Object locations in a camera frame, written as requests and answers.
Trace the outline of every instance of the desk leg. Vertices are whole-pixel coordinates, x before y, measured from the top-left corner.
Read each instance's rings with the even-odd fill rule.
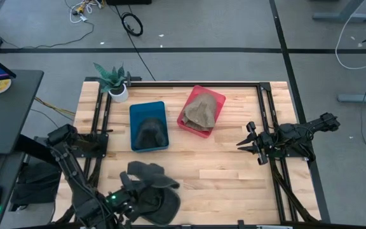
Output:
[[[38,143],[35,140],[28,138],[22,134],[19,135],[19,139],[18,139],[15,150],[23,151],[24,153],[26,153],[30,156],[33,156],[44,162],[47,162],[56,167],[59,167],[55,158],[50,154],[50,150],[46,146]]]
[[[355,10],[361,6],[363,1],[364,0],[351,0],[340,13],[315,13],[313,14],[313,19],[326,20],[329,22],[345,23],[352,15],[350,22],[352,23],[366,22],[366,14],[354,13]]]

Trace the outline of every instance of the butcher block tabletop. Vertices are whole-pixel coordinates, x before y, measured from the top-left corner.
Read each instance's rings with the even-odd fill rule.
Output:
[[[281,123],[296,123],[287,82],[270,82],[274,105]],[[236,144],[248,135],[245,125],[254,121],[263,130],[256,87],[207,87],[226,96],[215,128],[209,138],[194,135],[177,125],[192,87],[130,87],[126,102],[111,102],[107,156],[102,160],[99,192],[106,195],[121,186],[119,173],[128,162],[156,163],[165,174],[180,183],[181,205],[171,225],[247,225],[279,224],[273,180],[269,164],[259,165],[257,155],[237,150]],[[92,126],[98,83],[83,83],[74,126],[89,133]],[[264,94],[265,106],[268,100]],[[103,96],[98,129],[104,116]],[[163,101],[170,145],[168,149],[136,153],[130,144],[129,108],[133,104]],[[84,159],[78,159],[83,168]],[[320,219],[315,191],[307,163],[302,158],[287,158],[288,172],[295,195],[310,214]],[[282,192],[286,217],[290,220],[287,198]],[[63,216],[71,205],[71,189],[62,176],[53,220]],[[139,218],[134,225],[149,225]]]

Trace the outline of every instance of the beige cloth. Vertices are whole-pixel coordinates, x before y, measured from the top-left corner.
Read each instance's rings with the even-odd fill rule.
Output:
[[[214,96],[203,93],[184,108],[182,121],[187,127],[200,131],[209,131],[215,125],[217,101]]]

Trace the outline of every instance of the white pot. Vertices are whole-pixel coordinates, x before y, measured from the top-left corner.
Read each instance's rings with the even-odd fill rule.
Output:
[[[111,93],[111,91],[108,92],[115,102],[125,102],[128,99],[128,90],[126,89],[125,84],[123,85],[124,85],[124,91],[119,95],[114,95]]]

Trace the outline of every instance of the potted plant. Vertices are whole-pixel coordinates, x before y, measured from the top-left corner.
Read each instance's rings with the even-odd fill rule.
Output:
[[[125,102],[128,99],[128,90],[124,80],[130,85],[131,74],[126,73],[121,66],[118,71],[113,67],[112,72],[107,72],[101,65],[94,63],[94,67],[100,73],[101,92],[108,92],[115,102]]]

